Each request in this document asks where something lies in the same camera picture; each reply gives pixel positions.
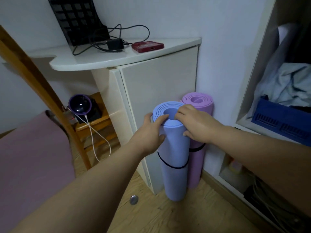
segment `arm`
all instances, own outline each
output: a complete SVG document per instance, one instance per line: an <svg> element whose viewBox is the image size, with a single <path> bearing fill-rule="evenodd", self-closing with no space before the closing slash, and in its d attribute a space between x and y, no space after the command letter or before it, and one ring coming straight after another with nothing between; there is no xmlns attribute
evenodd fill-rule
<svg viewBox="0 0 311 233"><path fill-rule="evenodd" d="M139 162L165 139L159 127L168 115L154 123L151 115L128 144L46 201L12 233L106 232Z"/></svg>
<svg viewBox="0 0 311 233"><path fill-rule="evenodd" d="M311 147L224 126L192 105L182 106L175 118L187 128L185 135L218 146L311 216Z"/></svg>

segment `pink surface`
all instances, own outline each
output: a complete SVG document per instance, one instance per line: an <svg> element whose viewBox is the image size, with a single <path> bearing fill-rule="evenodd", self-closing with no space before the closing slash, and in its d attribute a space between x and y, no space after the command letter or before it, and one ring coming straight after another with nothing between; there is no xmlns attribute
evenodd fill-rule
<svg viewBox="0 0 311 233"><path fill-rule="evenodd" d="M181 102L185 104L191 104L197 110L204 111L209 113L210 115L213 114L214 110L214 103L211 96L204 94L204 93L197 93L192 92L184 95ZM191 140L190 141L190 148L198 148L203 143ZM205 150L206 146L203 149L197 152L190 152L189 155L189 166L188 166L188 180L187 186L189 188L196 188L200 182L201 171L204 162Z"/></svg>
<svg viewBox="0 0 311 233"><path fill-rule="evenodd" d="M1 232L75 179L68 138L45 112L0 139L0 164Z"/></svg>

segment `blue yoga mat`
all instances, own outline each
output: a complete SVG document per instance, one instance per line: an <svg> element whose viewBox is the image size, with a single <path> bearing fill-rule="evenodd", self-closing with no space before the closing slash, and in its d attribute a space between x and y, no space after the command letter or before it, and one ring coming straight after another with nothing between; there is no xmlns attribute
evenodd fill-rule
<svg viewBox="0 0 311 233"><path fill-rule="evenodd" d="M158 149L161 159L161 169L166 196L173 201L180 201L186 195L187 173L189 162L190 138L183 136L185 126L174 116L182 102L164 102L153 110L153 121L159 116L169 114L169 118L162 123L160 134L165 134L165 141Z"/></svg>

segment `right arm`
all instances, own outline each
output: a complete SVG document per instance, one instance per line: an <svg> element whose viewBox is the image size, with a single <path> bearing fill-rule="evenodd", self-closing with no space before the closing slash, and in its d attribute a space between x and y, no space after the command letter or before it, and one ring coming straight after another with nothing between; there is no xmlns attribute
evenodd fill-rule
<svg viewBox="0 0 311 233"><path fill-rule="evenodd" d="M175 118L187 128L184 135L216 145L311 216L311 147L224 126L192 105Z"/></svg>

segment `left hand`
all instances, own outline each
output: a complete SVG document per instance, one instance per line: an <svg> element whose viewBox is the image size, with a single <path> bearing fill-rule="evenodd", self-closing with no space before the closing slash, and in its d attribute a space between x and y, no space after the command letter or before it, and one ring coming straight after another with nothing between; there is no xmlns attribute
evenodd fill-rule
<svg viewBox="0 0 311 233"><path fill-rule="evenodd" d="M159 129L169 115L165 114L158 117L154 123L150 121L151 116L152 113L145 115L144 124L135 132L129 141L130 144L139 150L143 158L154 153L165 139L164 134L159 136Z"/></svg>

